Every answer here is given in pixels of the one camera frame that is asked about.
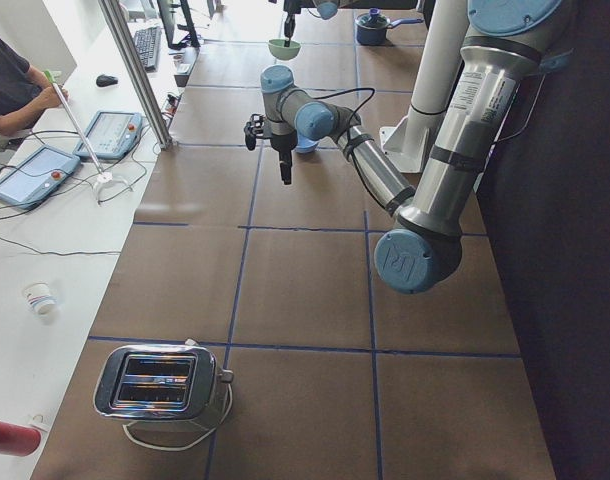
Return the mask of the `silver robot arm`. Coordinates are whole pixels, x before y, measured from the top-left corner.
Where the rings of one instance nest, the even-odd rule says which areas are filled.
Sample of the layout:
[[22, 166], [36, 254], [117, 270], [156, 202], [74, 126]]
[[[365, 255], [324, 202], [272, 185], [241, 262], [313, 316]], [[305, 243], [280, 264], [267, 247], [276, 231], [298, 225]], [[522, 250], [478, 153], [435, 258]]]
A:
[[[301, 0], [285, 0], [283, 2], [283, 11], [286, 13], [286, 19], [283, 26], [284, 46], [290, 47], [291, 40], [294, 36], [296, 28], [296, 16], [301, 13], [304, 1]], [[313, 6], [316, 8], [318, 15], [323, 20], [329, 20], [336, 15], [339, 9], [353, 4], [350, 0], [313, 0]]]
[[264, 110], [245, 125], [268, 141], [291, 180], [300, 138], [331, 139], [366, 190], [394, 219], [378, 241], [380, 278], [402, 293], [446, 279], [462, 257], [460, 216], [520, 82], [559, 69], [573, 1], [421, 1], [428, 34], [408, 113], [378, 136], [356, 110], [311, 97], [283, 64], [260, 76]]

